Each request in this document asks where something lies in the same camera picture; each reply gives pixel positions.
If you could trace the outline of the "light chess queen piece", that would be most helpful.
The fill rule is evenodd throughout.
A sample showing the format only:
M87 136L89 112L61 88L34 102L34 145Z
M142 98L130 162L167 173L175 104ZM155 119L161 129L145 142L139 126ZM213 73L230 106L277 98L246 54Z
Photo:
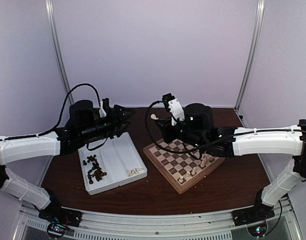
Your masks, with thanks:
M196 167L194 167L191 171L191 175L194 176L196 174Z

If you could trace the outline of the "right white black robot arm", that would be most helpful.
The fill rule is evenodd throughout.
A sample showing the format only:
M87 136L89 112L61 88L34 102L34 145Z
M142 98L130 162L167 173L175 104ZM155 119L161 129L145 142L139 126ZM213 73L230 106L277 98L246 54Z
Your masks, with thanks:
M182 107L175 100L164 102L170 116L151 119L164 142L173 140L193 146L200 153L233 158L251 154L287 154L292 159L277 178L257 193L249 217L259 221L299 182L306 180L306 119L281 128L215 127L212 109L201 103Z

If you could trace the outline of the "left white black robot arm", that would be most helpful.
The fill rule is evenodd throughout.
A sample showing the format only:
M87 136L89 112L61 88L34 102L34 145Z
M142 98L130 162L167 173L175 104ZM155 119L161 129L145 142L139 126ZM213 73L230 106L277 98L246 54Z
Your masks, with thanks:
M41 156L65 156L90 143L120 137L130 126L135 110L120 105L109 106L109 99L94 107L90 100L79 100L69 107L65 126L47 133L0 136L0 191L34 205L54 222L65 217L55 194L14 174L10 162Z

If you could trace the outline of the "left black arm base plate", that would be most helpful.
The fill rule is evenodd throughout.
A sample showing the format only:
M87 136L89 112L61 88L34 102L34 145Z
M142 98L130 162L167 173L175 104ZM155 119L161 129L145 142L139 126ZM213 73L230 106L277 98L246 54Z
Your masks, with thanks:
M45 210L38 210L40 219L49 223L62 225L64 227L79 227L83 213L77 210L62 208L58 213L49 213Z

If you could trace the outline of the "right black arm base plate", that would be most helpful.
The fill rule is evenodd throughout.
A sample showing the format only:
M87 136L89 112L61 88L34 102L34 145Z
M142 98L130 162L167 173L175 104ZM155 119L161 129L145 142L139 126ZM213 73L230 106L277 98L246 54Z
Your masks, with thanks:
M266 219L272 218L275 216L274 210L256 208L256 207L248 207L239 210L232 211L232 217L235 226L248 225L260 221L264 221Z

